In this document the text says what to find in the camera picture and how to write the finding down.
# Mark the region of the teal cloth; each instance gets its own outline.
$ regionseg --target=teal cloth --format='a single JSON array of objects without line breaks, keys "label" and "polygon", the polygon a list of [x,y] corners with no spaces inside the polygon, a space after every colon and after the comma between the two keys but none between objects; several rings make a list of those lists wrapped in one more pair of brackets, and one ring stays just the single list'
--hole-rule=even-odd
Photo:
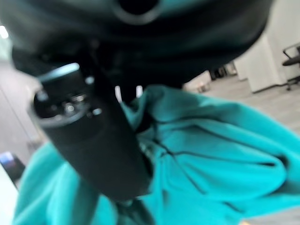
[{"label": "teal cloth", "polygon": [[150,86],[122,105],[151,160],[149,194],[113,202],[47,144],[22,178],[14,225],[237,225],[300,205],[300,140],[239,103]]}]

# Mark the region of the black cylindrical object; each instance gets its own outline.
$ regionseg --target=black cylindrical object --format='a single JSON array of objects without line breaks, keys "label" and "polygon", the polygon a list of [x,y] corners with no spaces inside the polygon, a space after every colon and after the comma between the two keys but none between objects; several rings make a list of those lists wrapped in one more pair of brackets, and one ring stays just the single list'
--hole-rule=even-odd
[{"label": "black cylindrical object", "polygon": [[119,103],[109,96],[74,99],[52,105],[52,113],[38,95],[32,105],[35,120],[60,154],[84,180],[113,200],[146,194],[150,172]]}]

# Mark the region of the white wall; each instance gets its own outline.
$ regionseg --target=white wall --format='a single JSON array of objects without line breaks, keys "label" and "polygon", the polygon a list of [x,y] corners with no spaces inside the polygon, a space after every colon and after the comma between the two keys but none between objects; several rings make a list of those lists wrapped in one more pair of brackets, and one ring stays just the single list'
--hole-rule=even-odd
[{"label": "white wall", "polygon": [[282,50],[300,42],[300,0],[277,0],[267,30],[277,72],[288,79],[300,75],[299,65],[281,66],[287,59]]},{"label": "white wall", "polygon": [[240,80],[248,78],[252,91],[282,85],[300,75],[299,65],[282,66],[287,59],[282,50],[300,42],[299,10],[300,0],[277,0],[264,35],[235,61]]}]

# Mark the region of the black plastic part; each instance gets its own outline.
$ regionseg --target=black plastic part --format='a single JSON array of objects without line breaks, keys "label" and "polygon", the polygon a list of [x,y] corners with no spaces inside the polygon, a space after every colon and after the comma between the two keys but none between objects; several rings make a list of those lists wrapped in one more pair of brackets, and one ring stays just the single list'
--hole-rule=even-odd
[{"label": "black plastic part", "polygon": [[174,86],[244,53],[259,38],[273,2],[160,0],[156,20],[130,25],[116,16],[116,1],[0,0],[0,19],[16,49],[78,57],[97,40],[109,46],[101,59],[107,58],[112,84]]},{"label": "black plastic part", "polygon": [[[72,77],[77,79],[78,74],[73,72],[61,79],[67,78],[72,84]],[[60,154],[98,192],[116,201],[144,195],[151,179],[150,164],[139,149],[114,88],[101,74],[93,86],[97,87],[94,92],[85,93],[86,99],[69,116],[60,110],[58,117],[49,117],[47,104],[53,101],[49,98],[40,102],[36,96],[33,112],[37,123]]]}]

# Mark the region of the teal fabric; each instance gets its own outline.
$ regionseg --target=teal fabric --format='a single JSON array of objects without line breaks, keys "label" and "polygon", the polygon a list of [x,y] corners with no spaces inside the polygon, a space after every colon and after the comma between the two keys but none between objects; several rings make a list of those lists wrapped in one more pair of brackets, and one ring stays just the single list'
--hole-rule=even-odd
[{"label": "teal fabric", "polygon": [[122,105],[154,167],[149,194],[113,202],[47,144],[22,179],[14,225],[237,225],[300,205],[300,140],[239,103],[150,86]]}]

